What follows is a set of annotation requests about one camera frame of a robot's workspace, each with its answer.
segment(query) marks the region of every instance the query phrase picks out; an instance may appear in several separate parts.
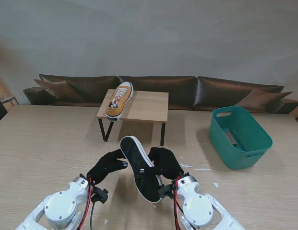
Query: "shoelace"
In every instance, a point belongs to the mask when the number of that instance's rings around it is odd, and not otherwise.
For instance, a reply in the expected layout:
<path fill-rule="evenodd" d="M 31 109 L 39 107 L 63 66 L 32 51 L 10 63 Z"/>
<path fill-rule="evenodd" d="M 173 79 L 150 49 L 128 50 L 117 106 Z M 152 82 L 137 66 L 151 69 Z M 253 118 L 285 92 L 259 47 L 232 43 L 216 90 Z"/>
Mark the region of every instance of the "shoelace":
<path fill-rule="evenodd" d="M 117 108 L 118 107 L 118 102 L 120 99 L 123 97 L 123 95 L 128 91 L 126 88 L 118 88 L 117 93 L 112 100 L 112 104 L 110 105 L 111 108 Z"/>

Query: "black shoe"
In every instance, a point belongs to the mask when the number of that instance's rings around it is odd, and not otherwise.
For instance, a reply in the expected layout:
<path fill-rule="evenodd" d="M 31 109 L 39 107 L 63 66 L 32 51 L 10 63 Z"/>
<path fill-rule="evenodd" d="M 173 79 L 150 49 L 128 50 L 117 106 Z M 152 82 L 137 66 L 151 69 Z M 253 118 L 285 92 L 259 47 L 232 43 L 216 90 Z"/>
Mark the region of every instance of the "black shoe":
<path fill-rule="evenodd" d="M 145 153 L 140 141 L 134 136 L 127 136 L 120 141 L 120 148 L 134 171 L 134 179 L 139 193 L 149 202 L 157 203 L 161 200 L 158 194 L 162 180 L 160 176 L 146 172 L 154 167 Z"/>

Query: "black glove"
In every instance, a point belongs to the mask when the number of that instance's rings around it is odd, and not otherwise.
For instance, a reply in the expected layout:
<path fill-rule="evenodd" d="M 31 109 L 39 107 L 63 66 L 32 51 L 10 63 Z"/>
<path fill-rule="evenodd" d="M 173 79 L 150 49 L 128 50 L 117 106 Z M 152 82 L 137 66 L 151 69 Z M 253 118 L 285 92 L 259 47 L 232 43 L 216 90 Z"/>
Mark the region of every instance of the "black glove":
<path fill-rule="evenodd" d="M 125 159 L 125 156 L 120 149 L 105 154 L 87 173 L 87 177 L 91 177 L 95 184 L 102 182 L 109 173 L 125 169 L 128 166 L 126 161 L 118 160 L 121 158 Z"/>
<path fill-rule="evenodd" d="M 163 175 L 167 179 L 174 180 L 180 173 L 184 174 L 173 152 L 168 149 L 153 147 L 148 157 L 153 161 L 152 171 L 156 175 Z"/>

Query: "yellow sneaker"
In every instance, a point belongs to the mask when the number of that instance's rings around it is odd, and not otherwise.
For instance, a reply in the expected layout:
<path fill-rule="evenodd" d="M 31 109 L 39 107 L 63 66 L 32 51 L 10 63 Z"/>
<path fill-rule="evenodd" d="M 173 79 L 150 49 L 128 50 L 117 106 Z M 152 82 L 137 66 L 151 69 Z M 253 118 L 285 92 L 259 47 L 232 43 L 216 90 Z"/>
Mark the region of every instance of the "yellow sneaker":
<path fill-rule="evenodd" d="M 133 97 L 133 85 L 126 81 L 119 85 L 106 108 L 106 115 L 110 121 L 118 121 L 122 117 L 125 104 Z"/>

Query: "brown leather sofa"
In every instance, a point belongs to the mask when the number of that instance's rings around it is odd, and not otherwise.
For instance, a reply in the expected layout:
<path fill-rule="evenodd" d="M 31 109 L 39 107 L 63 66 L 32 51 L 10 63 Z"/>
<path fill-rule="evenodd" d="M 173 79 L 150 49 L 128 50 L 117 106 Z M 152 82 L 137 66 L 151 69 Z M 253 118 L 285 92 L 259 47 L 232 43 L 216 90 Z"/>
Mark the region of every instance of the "brown leather sofa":
<path fill-rule="evenodd" d="M 235 105 L 246 97 L 252 89 L 265 92 L 281 92 L 283 89 L 283 86 L 278 85 L 261 85 L 194 76 L 62 77 L 44 74 L 39 76 L 43 81 L 68 82 L 85 102 L 58 101 L 42 88 L 32 87 L 24 90 L 31 104 L 99 107 L 108 89 L 115 89 L 121 82 L 130 81 L 134 90 L 168 92 L 169 109 L 213 111 L 216 108 Z M 255 110 L 251 112 L 288 114 L 297 106 L 298 101 L 282 99 L 269 106 L 266 111 Z"/>

